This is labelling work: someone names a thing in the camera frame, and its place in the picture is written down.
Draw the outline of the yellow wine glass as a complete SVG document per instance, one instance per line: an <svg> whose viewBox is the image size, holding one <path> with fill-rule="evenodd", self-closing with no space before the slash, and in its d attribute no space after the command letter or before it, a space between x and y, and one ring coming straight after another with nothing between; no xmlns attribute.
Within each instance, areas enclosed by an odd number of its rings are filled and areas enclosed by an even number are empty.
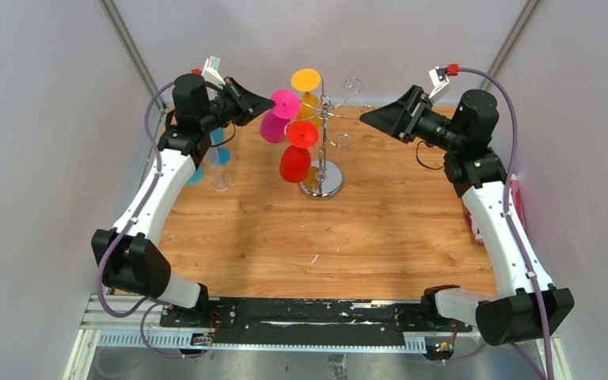
<svg viewBox="0 0 608 380"><path fill-rule="evenodd" d="M314 90L321 84L320 74L310 68L296 71L291 77L291 86L301 93L299 98L301 106L296 120L310 121L315 127L320 128L322 120L320 116L321 100L314 94Z"/></svg>

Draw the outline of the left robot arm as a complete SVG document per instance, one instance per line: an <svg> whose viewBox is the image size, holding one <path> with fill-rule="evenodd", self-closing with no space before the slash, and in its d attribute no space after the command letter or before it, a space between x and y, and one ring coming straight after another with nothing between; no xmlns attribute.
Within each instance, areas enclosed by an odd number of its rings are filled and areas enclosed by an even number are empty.
<svg viewBox="0 0 608 380"><path fill-rule="evenodd" d="M113 226L98 229L92 236L95 287L102 308L113 317L128 317L136 309L112 309L105 288L142 295L139 305L151 301L173 307L190 326L200 327L211 316L207 287L174 274L158 249L163 226L211 148L211 133L230 125L243 127L276 103L248 91L232 77L217 85L201 74L187 73L159 91L166 90L172 92L174 109L166 115L165 131L159 138L150 129L150 116L144 116L146 136L154 150L146 181Z"/></svg>

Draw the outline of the chrome wine glass rack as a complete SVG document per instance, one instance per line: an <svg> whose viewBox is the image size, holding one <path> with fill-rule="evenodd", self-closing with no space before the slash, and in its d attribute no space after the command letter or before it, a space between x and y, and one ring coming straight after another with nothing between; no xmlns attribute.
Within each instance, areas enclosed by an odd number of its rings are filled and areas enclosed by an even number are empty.
<svg viewBox="0 0 608 380"><path fill-rule="evenodd" d="M313 200L330 200L337 196L344 186L344 174L338 164L328 158L327 150L329 146L347 148L352 144L352 138L346 132L339 132L337 137L331 139L329 124L333 119L359 119L358 116L341 115L338 108L346 105L362 91L363 82L359 78L347 78L343 87L352 89L353 92L342 101L334 103L325 93L325 83L321 79L321 94L313 96L320 104L314 105L312 101L300 100L302 107L313 112L313 115L306 117L305 120L321 121L321 145L318 148L318 156L311 160L307 178L298 183L300 192Z"/></svg>

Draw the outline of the blue wine glass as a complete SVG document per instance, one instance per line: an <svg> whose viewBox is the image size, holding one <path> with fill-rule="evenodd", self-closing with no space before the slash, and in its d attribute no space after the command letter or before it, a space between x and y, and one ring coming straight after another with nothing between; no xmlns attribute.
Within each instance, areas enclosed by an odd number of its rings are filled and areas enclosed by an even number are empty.
<svg viewBox="0 0 608 380"><path fill-rule="evenodd" d="M231 153L228 149L223 146L216 146L219 143L223 143L226 140L225 129L219 128L214 130L211 134L211 147L207 153L209 162L212 165L225 165L231 159Z"/></svg>
<svg viewBox="0 0 608 380"><path fill-rule="evenodd" d="M204 177L203 168L198 168L187 180L187 185L198 184Z"/></svg>

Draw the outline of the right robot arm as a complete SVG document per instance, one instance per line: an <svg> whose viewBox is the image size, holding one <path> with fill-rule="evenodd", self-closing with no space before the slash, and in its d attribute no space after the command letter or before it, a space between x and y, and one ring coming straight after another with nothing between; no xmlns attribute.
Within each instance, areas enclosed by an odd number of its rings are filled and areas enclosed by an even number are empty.
<svg viewBox="0 0 608 380"><path fill-rule="evenodd" d="M422 139L444 150L446 178L491 259L497 297L453 285L428 288L421 299L424 326L437 331L454 319L477 328L492 346L552 336L573 309L574 298L568 288L554 285L517 218L516 202L505 187L507 170L489 145L499 120L496 98L484 90L467 90L447 118L413 85L398 100L359 119L403 143Z"/></svg>

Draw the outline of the pink wine glass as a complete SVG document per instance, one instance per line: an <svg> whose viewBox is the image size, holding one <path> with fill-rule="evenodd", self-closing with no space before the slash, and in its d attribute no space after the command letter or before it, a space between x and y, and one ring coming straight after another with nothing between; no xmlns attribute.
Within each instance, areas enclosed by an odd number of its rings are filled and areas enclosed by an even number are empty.
<svg viewBox="0 0 608 380"><path fill-rule="evenodd" d="M285 139L285 127L299 114L302 106L298 96L288 89L276 90L271 100L275 105L260 122L260 135L266 142L277 144Z"/></svg>

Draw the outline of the blue wine glass front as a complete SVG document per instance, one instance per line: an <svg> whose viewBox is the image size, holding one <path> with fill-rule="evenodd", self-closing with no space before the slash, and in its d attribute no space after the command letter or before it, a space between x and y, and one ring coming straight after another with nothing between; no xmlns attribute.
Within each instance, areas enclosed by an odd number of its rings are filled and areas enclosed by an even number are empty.
<svg viewBox="0 0 608 380"><path fill-rule="evenodd" d="M198 184L204 177L203 168L198 168L187 180L187 185Z"/></svg>

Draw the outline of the clear wine glass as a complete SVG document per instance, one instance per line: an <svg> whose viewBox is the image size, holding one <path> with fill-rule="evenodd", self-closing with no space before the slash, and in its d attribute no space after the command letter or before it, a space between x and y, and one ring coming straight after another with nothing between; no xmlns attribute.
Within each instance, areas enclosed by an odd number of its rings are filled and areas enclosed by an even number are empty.
<svg viewBox="0 0 608 380"><path fill-rule="evenodd" d="M208 160L211 168L211 187L216 192L224 192L232 185L231 175L224 171L224 165L212 165Z"/></svg>

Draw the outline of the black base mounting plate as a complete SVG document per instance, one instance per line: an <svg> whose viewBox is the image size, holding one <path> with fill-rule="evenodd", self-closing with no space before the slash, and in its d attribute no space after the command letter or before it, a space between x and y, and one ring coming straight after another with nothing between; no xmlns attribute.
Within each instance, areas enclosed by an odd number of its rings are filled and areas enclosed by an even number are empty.
<svg viewBox="0 0 608 380"><path fill-rule="evenodd" d="M214 336L217 347L406 348L406 337L451 338L465 322L435 320L416 300L212 297L207 312L170 306L162 328Z"/></svg>

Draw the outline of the aluminium frame rail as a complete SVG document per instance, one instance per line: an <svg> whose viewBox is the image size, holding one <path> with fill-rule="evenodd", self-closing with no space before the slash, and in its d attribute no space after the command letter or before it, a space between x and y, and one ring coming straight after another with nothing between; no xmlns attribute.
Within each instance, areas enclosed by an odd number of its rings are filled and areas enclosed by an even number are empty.
<svg viewBox="0 0 608 380"><path fill-rule="evenodd" d="M450 356L479 344L464 322L427 320L416 300L211 297L206 313L109 295L124 318L109 315L92 296L82 329L101 331L102 347L329 353L409 353Z"/></svg>

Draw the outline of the red wine glass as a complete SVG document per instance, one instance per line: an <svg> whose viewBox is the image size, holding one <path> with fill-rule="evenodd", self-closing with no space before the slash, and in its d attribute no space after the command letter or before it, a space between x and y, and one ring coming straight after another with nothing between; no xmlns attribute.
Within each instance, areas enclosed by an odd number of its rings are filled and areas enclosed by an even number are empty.
<svg viewBox="0 0 608 380"><path fill-rule="evenodd" d="M279 174L286 182L302 182L309 174L310 148L317 144L319 131L312 122L297 120L285 128L285 136L290 145L280 159Z"/></svg>

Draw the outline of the pink camouflage cloth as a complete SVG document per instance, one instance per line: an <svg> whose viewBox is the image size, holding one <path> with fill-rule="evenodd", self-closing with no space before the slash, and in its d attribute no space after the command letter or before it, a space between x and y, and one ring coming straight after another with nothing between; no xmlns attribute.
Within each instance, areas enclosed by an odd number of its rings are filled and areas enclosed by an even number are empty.
<svg viewBox="0 0 608 380"><path fill-rule="evenodd" d="M515 202L515 208L522 227L526 228L523 201L520 193L519 180L516 174L511 175L511 199ZM465 218L465 223L468 226L470 233L473 235L474 241L479 245L483 245L484 241L481 235L481 231L478 228L477 224L474 222L471 211L467 208L463 201L462 210L463 216Z"/></svg>

